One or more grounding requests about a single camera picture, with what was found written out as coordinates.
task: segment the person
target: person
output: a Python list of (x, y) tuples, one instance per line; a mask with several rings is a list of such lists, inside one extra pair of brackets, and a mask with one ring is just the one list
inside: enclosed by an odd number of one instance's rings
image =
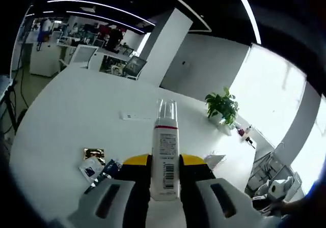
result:
[(32, 31), (37, 31), (37, 23), (33, 25)]
[(106, 48), (108, 51), (115, 51), (116, 46), (120, 43), (120, 41), (123, 39), (123, 35), (121, 32), (121, 28), (117, 27), (111, 30), (110, 32), (110, 38), (107, 42)]
[(37, 51), (41, 49), (41, 45), (44, 41), (48, 41), (52, 23), (50, 19), (45, 18), (40, 22), (40, 31), (37, 37)]
[(276, 210), (288, 214), (279, 225), (284, 227), (306, 227), (319, 220), (326, 221), (326, 158), (318, 180), (302, 199), (291, 203), (279, 203)]
[(68, 36), (68, 27), (69, 27), (69, 24), (65, 25), (62, 28), (62, 36)]
[(72, 27), (72, 30), (71, 30), (71, 35), (73, 34), (77, 34), (78, 33), (78, 26), (77, 26), (77, 23), (75, 23)]

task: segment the white chair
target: white chair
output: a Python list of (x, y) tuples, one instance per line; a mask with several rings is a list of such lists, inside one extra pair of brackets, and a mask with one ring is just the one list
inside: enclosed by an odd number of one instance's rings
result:
[(59, 60), (59, 62), (62, 64), (60, 66), (60, 71), (62, 71), (65, 67), (68, 66), (88, 69), (89, 61), (97, 50), (97, 46), (78, 45), (68, 63), (66, 63), (62, 59)]
[(61, 31), (54, 31), (54, 32), (52, 32), (52, 35), (50, 36), (49, 42), (57, 43), (61, 39), (61, 36), (62, 36)]

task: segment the spray bottle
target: spray bottle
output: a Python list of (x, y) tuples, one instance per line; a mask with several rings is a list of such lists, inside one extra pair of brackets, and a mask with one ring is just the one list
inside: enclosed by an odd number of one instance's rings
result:
[(172, 201), (180, 195), (177, 105), (172, 100), (158, 101), (150, 193), (156, 201)]

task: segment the white wall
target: white wall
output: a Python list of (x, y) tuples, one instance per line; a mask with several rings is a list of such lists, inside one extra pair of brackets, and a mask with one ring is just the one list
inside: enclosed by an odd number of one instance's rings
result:
[(276, 153), (279, 159), (287, 166), (292, 164), (305, 144), (315, 123), (320, 100), (321, 96), (307, 82), (296, 116), (282, 140), (285, 147)]
[(143, 37), (144, 35), (138, 35), (133, 31), (127, 30), (127, 32), (123, 35), (123, 39), (120, 44), (123, 44), (125, 42), (129, 47), (134, 50), (137, 50)]
[(223, 87), (231, 86), (248, 48), (226, 39), (188, 34), (161, 86), (204, 101), (207, 94), (222, 93)]

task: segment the white round table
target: white round table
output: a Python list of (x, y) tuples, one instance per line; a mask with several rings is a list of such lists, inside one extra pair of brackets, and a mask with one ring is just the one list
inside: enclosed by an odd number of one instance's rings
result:
[[(244, 191), (255, 149), (241, 143), (237, 134), (228, 137), (209, 123), (204, 102), (139, 81), (68, 67), (32, 103), (11, 150), (12, 173), (36, 211), (51, 220), (77, 209), (89, 186), (78, 169), (84, 148), (104, 149), (106, 161), (151, 153), (156, 102), (161, 98), (177, 102), (180, 153), (202, 158), (212, 151), (226, 154), (214, 174)], [(122, 120), (121, 112), (150, 119)], [(155, 203), (150, 203), (148, 226), (165, 227), (155, 222), (156, 215), (164, 217), (158, 214), (162, 209), (175, 216), (166, 227), (185, 225), (181, 202)]]

